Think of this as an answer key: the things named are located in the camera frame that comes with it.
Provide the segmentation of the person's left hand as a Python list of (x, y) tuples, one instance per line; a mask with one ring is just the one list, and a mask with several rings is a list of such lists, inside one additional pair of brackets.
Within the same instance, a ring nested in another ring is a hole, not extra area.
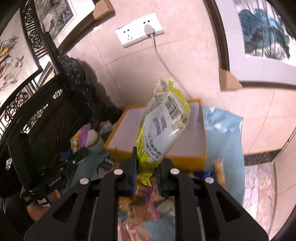
[[(50, 196), (52, 197), (53, 203), (60, 199), (61, 194), (60, 192), (55, 189)], [(38, 221), (47, 211), (49, 210), (49, 207), (47, 206), (39, 206), (35, 203), (31, 203), (30, 205), (27, 206), (27, 211), (29, 216), (33, 221)]]

